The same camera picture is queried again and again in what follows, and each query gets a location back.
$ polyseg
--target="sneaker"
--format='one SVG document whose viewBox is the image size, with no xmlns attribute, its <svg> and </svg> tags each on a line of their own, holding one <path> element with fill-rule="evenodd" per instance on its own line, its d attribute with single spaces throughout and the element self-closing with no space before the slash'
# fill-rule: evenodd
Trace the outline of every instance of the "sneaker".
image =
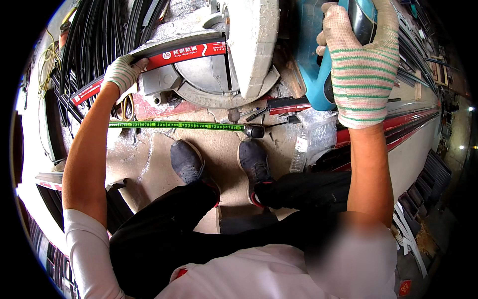
<svg viewBox="0 0 478 299">
<path fill-rule="evenodd" d="M 253 205 L 265 208 L 257 199 L 254 186 L 259 183 L 271 183 L 273 179 L 267 164 L 267 153 L 258 141 L 246 138 L 239 144 L 238 163 L 249 179 L 248 199 Z"/>
<path fill-rule="evenodd" d="M 217 207 L 219 204 L 220 190 L 215 181 L 208 175 L 205 169 L 205 162 L 199 150 L 186 140 L 176 140 L 171 145 L 171 166 L 178 177 L 189 185 L 202 180 L 217 195 Z"/>
</svg>

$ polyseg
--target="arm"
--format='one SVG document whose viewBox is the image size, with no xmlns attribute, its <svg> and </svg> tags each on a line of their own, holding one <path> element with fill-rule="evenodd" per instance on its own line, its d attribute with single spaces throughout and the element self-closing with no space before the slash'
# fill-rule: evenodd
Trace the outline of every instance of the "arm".
<svg viewBox="0 0 478 299">
<path fill-rule="evenodd" d="M 116 59 L 106 70 L 101 91 L 81 123 L 71 145 L 63 174 L 63 209 L 75 209 L 106 228 L 106 138 L 109 113 L 130 88 L 148 60 L 133 66 L 131 55 Z"/>
<path fill-rule="evenodd" d="M 323 55 L 325 45 L 329 47 L 338 119 L 350 133 L 347 211 L 366 213 L 390 227 L 393 192 L 382 122 L 400 62 L 398 18 L 389 0 L 373 3 L 378 11 L 377 32 L 373 43 L 365 46 L 356 39 L 345 8 L 324 3 L 316 51 Z"/>
</svg>

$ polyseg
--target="blue tool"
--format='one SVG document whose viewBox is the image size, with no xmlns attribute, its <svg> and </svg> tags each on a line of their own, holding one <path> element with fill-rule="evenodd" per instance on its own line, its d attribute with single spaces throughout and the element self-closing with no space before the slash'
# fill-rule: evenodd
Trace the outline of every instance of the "blue tool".
<svg viewBox="0 0 478 299">
<path fill-rule="evenodd" d="M 332 60 L 328 47 L 320 62 L 315 49 L 317 35 L 322 31 L 324 13 L 322 4 L 331 0 L 296 0 L 299 21 L 298 48 L 295 57 L 304 79 L 309 102 L 315 110 L 326 111 L 335 107 L 330 70 Z M 362 44 L 372 42 L 377 29 L 377 10 L 371 0 L 339 0 L 345 7 L 352 24 L 352 30 Z"/>
</svg>

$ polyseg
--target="gloved hand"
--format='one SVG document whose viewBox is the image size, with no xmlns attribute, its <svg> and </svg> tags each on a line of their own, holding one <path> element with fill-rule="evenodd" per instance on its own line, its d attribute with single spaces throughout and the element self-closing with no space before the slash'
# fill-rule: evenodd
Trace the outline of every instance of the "gloved hand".
<svg viewBox="0 0 478 299">
<path fill-rule="evenodd" d="M 332 88 L 338 119 L 346 127 L 362 129 L 382 122 L 397 68 L 398 18 L 390 0 L 373 0 L 377 32 L 373 43 L 362 46 L 342 6 L 324 3 L 323 31 L 317 36 L 317 54 L 328 46 L 332 58 Z"/>
<path fill-rule="evenodd" d="M 130 62 L 134 57 L 130 54 L 120 56 L 111 63 L 106 69 L 103 83 L 113 82 L 119 88 L 119 95 L 127 91 L 138 79 L 139 74 L 148 65 L 148 59 L 143 58 L 134 65 L 130 66 Z"/>
</svg>

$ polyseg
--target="water bottle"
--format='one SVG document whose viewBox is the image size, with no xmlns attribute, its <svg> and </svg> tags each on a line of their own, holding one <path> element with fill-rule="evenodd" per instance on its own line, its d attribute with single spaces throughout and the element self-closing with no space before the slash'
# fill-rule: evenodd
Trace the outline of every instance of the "water bottle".
<svg viewBox="0 0 478 299">
<path fill-rule="evenodd" d="M 307 136 L 305 135 L 305 130 L 302 129 L 297 136 L 297 142 L 295 143 L 295 150 L 292 156 L 289 172 L 304 171 L 306 161 L 305 153 L 307 153 Z"/>
</svg>

